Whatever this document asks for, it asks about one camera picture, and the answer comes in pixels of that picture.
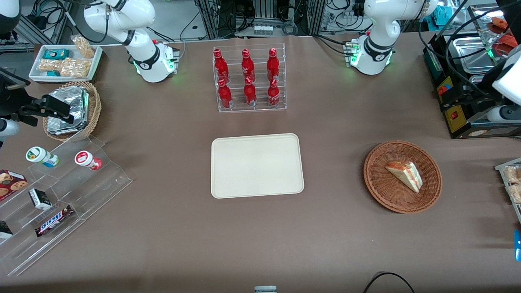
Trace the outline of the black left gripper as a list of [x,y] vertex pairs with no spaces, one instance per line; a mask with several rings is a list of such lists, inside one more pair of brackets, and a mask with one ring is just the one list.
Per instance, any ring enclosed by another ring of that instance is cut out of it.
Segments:
[[486,111],[492,107],[492,101],[488,100],[484,95],[478,93],[477,90],[471,89],[469,85],[458,83],[455,86],[458,99],[455,102],[455,106],[461,105],[468,107],[472,111]]

